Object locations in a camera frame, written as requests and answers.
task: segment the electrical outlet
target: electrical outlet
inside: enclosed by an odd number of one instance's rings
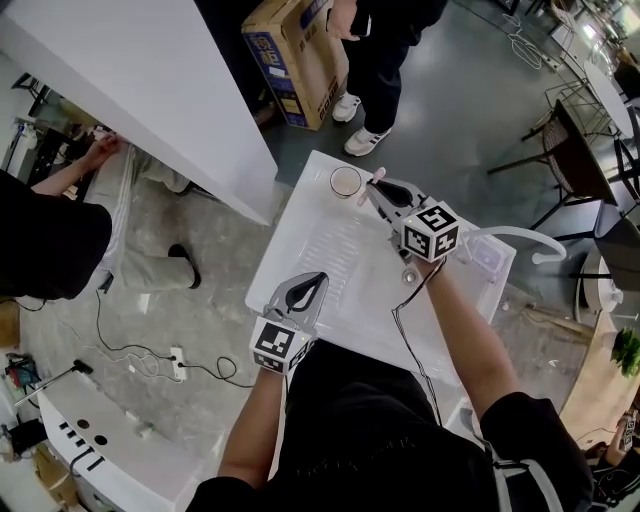
[[[176,359],[171,361],[173,365],[173,376],[179,381],[187,380],[187,369],[178,367],[178,363],[184,364],[184,356],[180,347],[171,347],[171,355]]]

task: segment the cup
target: cup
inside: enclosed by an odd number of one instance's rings
[[[360,190],[362,176],[353,167],[338,167],[329,178],[331,190],[340,199],[347,199]]]

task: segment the white partition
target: white partition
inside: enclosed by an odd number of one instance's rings
[[[273,219],[275,161],[192,0],[12,2],[0,50],[230,207]]]

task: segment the black shoe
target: black shoe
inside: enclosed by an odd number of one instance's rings
[[[198,286],[200,286],[200,283],[202,282],[202,278],[200,277],[200,272],[198,272],[198,269],[195,267],[195,265],[191,261],[191,258],[189,257],[189,253],[184,247],[182,247],[180,244],[173,244],[169,248],[169,257],[186,259],[189,262],[189,265],[191,265],[191,268],[193,269],[193,273],[195,275],[193,284],[189,286],[189,288],[191,290],[195,290]]]

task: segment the wooden table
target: wooden table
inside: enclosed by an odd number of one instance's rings
[[[640,385],[640,375],[627,379],[611,361],[616,334],[609,314],[601,312],[582,369],[560,413],[564,426],[583,450],[600,441],[611,442],[618,420],[631,406]]]

